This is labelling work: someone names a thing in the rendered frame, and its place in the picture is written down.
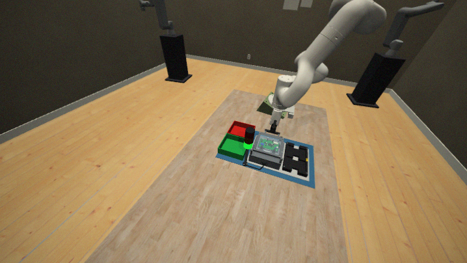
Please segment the green bin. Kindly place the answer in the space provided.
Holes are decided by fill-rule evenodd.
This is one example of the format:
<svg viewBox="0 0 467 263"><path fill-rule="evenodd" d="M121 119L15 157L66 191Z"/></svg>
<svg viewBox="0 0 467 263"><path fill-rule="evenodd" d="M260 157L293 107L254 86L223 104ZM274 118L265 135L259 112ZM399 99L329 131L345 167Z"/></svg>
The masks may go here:
<svg viewBox="0 0 467 263"><path fill-rule="evenodd" d="M245 138L227 133L218 147L218 153L243 161L246 153Z"/></svg>

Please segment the red open box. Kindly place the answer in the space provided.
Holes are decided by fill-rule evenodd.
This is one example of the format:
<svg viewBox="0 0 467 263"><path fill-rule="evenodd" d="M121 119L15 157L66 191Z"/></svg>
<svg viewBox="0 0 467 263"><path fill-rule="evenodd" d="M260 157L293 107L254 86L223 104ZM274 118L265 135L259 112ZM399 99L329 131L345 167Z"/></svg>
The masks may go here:
<svg viewBox="0 0 467 263"><path fill-rule="evenodd" d="M245 130L247 127L252 127L255 129L256 126L234 121L227 133L245 138Z"/></svg>

